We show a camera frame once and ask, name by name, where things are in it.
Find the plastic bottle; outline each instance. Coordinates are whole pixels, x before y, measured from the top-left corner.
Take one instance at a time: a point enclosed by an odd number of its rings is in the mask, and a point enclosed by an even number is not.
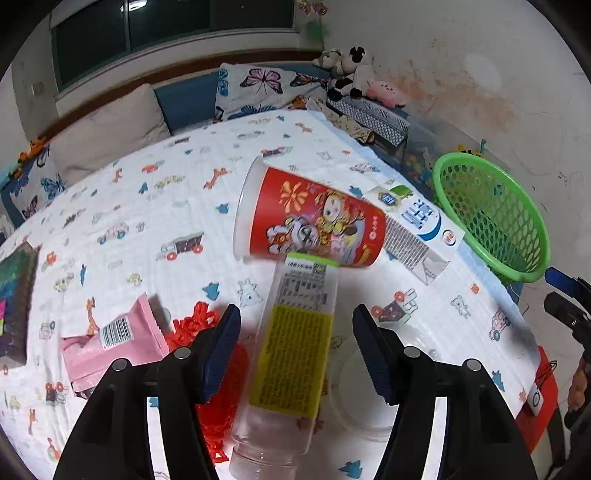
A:
[[[292,253],[275,269],[234,422],[237,480],[293,480],[310,447],[335,310],[338,263]]]

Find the printed bedsheet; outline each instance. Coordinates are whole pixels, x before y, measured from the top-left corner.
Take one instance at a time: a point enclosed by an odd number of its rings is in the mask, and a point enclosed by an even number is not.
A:
[[[232,232],[242,183],[261,150],[271,152],[266,160],[276,167],[358,196],[399,176],[321,118],[272,111],[169,138],[69,188],[3,244],[0,258],[24,240],[41,245],[28,362],[0,374],[0,424],[39,480],[52,478],[85,404],[69,386],[60,337],[84,335],[93,322],[106,325],[147,292],[163,328],[189,315],[199,300],[217,309],[234,303],[242,314],[241,340],[252,342],[274,263],[235,260]],[[199,248],[180,248],[181,240]],[[480,359],[517,415],[538,365],[535,340],[500,282],[466,245],[428,287],[385,251],[369,268],[342,269],[339,281],[329,362],[352,337],[357,304],[377,314],[397,303],[407,323],[430,339],[430,355],[455,364]],[[436,478],[439,468],[441,403],[424,478]],[[154,405],[148,402],[152,460],[156,477],[168,478]],[[345,430],[327,396],[320,411],[298,478],[373,478],[385,443]],[[229,440],[228,455],[231,448]],[[232,478],[228,463],[217,471]]]

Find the window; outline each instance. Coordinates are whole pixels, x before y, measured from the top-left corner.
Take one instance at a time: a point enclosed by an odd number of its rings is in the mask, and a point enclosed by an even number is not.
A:
[[[125,13],[121,11],[124,1],[95,2],[52,30],[58,87],[71,84],[127,53]]]
[[[97,0],[51,30],[60,91],[144,48],[201,33],[291,28],[294,0]]]

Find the milk carton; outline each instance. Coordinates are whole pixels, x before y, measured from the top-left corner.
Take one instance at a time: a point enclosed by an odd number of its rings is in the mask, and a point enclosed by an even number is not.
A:
[[[384,249],[429,285],[452,260],[464,230],[396,179],[387,180],[363,198],[387,215]]]

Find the qr code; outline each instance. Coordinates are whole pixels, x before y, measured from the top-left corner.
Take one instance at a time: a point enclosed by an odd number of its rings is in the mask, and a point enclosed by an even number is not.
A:
[[[326,273],[326,265],[322,263],[315,263],[313,272],[324,275]]]

